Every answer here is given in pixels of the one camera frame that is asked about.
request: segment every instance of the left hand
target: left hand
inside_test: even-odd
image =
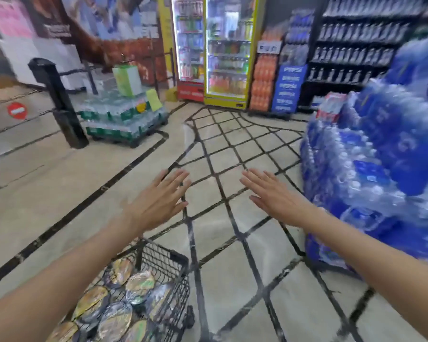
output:
[[[188,171],[178,169],[163,180],[167,173],[168,169],[162,170],[148,187],[124,206],[124,214],[131,218],[132,227],[139,226],[137,236],[160,226],[188,206],[186,201],[177,203],[192,183],[187,180],[180,186],[188,177]]]

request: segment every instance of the no entry sign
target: no entry sign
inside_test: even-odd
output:
[[[27,108],[24,104],[13,102],[8,107],[8,114],[15,119],[23,120],[27,117]]]

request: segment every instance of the yellow refrigerator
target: yellow refrigerator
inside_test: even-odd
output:
[[[266,0],[204,0],[204,103],[246,109]]]

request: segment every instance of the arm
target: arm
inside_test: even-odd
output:
[[[280,222],[303,228],[338,253],[428,339],[428,264],[360,232],[294,194],[271,173],[251,169],[241,183]]]
[[[161,172],[120,216],[85,243],[0,299],[0,341],[45,341],[57,323],[108,262],[133,239],[154,229],[187,206],[178,203],[190,185],[177,170]]]

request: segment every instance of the black wire basket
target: black wire basket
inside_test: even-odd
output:
[[[192,328],[195,322],[193,307],[187,305],[190,294],[188,282],[188,258],[174,250],[170,250],[147,239],[140,239],[135,245],[118,254],[112,261],[127,258],[135,266],[136,272],[149,270],[152,272],[156,285],[171,283],[160,310],[153,318],[143,341],[179,342],[186,328]],[[103,270],[91,283],[89,289],[96,285],[104,285]],[[123,301],[126,296],[125,285],[110,290],[110,303]],[[139,307],[133,307],[134,320],[148,319]],[[95,341],[98,322],[82,324],[77,322],[84,341]]]

